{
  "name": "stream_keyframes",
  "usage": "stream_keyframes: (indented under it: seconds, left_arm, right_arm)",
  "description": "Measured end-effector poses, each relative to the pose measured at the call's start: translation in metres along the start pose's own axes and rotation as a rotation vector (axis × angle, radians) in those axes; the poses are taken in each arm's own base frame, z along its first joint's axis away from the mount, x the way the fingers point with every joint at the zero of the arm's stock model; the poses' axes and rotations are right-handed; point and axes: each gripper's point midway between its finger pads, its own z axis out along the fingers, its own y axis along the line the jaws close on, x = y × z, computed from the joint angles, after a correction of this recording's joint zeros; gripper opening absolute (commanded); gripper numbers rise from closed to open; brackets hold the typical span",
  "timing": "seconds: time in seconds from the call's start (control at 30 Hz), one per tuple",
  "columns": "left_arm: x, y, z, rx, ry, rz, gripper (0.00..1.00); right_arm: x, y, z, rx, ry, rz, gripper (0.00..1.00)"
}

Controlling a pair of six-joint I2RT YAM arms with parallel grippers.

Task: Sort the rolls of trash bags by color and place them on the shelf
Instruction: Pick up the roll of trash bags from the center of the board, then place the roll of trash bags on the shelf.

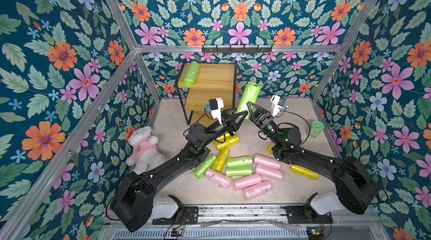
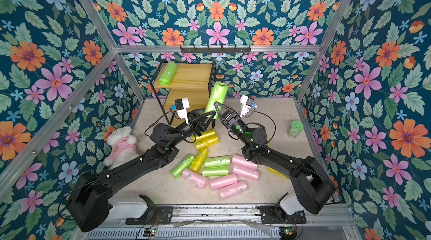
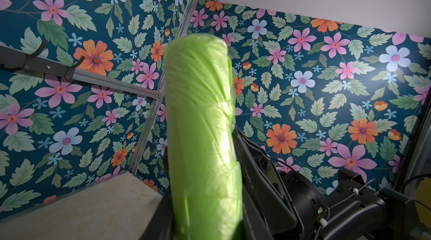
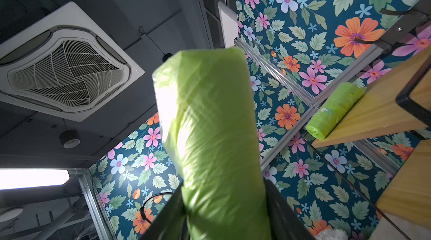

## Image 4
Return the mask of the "green roll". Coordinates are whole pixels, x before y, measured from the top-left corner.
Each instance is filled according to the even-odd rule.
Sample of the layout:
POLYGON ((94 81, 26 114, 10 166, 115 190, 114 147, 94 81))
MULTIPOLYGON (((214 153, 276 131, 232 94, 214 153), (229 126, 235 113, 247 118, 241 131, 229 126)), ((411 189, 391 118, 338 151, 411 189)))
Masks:
POLYGON ((193 240, 269 240, 254 93, 236 47, 179 51, 152 75, 193 240))

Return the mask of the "wooden three-tier shelf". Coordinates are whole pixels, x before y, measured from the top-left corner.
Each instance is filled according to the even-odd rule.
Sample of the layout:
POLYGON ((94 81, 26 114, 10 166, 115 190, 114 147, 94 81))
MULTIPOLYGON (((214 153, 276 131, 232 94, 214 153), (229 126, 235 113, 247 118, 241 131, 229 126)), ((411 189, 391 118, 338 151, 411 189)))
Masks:
MULTIPOLYGON (((401 63, 376 82, 314 147, 359 141, 431 125, 431 49, 401 63)), ((422 141, 395 174, 377 206, 385 214, 431 227, 431 142, 422 141)))

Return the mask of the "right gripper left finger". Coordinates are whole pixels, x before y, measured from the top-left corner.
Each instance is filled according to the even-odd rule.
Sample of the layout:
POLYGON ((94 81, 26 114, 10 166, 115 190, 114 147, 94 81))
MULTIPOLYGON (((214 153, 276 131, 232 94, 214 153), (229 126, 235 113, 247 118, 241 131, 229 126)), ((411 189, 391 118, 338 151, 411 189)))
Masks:
POLYGON ((186 210, 181 191, 162 192, 150 196, 143 203, 140 214, 143 221, 150 224, 140 240, 188 240, 189 230, 186 221, 186 210), (161 209, 154 221, 145 213, 146 204, 156 197, 170 196, 167 204, 161 209))

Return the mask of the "green roll diagonal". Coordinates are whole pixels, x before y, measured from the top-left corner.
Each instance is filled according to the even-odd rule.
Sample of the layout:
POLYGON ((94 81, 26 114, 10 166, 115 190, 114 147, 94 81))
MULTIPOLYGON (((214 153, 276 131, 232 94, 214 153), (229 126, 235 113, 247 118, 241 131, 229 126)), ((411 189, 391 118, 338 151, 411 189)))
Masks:
POLYGON ((366 89, 349 82, 341 83, 312 116, 305 129, 315 139, 324 140, 361 99, 366 89))

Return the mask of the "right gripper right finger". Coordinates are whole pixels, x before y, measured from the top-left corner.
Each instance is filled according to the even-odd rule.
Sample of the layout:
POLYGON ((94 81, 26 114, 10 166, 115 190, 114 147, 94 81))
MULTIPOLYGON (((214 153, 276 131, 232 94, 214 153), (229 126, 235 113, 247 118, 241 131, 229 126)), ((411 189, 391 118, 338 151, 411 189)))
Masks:
POLYGON ((264 179, 272 240, 314 240, 276 186, 264 179))

